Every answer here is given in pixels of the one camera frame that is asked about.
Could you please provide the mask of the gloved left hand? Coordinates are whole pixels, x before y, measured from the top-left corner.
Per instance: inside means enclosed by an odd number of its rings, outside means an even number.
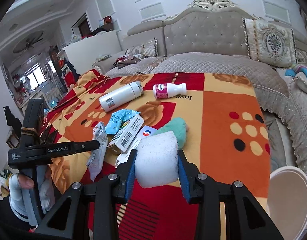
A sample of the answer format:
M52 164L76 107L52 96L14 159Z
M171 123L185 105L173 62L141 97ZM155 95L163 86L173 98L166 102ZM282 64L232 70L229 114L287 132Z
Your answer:
M42 209L42 213L45 215L55 204L51 169L49 166L38 166L37 171L40 200L38 207ZM39 219L34 213L33 204L29 201L29 190L33 188L34 181L24 174L17 173L9 179L11 210L20 220L28 222L31 226L36 226L39 224Z

